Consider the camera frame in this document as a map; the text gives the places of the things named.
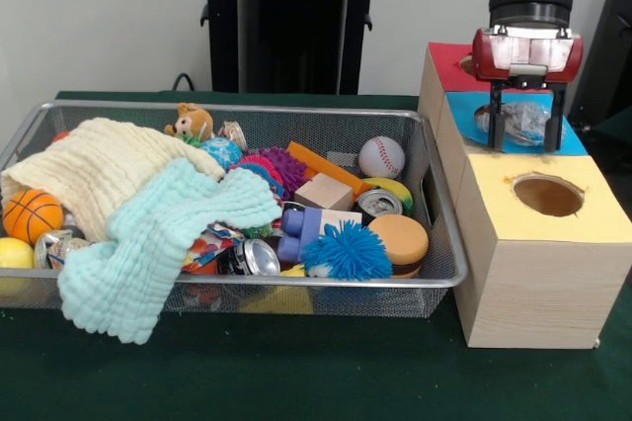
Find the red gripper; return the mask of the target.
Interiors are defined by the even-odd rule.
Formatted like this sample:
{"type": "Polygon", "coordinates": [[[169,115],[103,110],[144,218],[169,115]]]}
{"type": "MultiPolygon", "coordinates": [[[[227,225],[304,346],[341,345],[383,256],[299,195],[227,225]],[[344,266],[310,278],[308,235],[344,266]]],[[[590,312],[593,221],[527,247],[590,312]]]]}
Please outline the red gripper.
{"type": "MultiPolygon", "coordinates": [[[[489,28],[477,31],[472,43],[472,67],[477,80],[506,83],[516,89],[546,88],[572,82],[584,54],[583,38],[569,28],[489,28]]],[[[545,151],[561,147],[565,87],[551,87],[550,118],[545,124],[545,151]]],[[[502,84],[492,84],[488,145],[502,150],[505,118],[502,84]]]]}

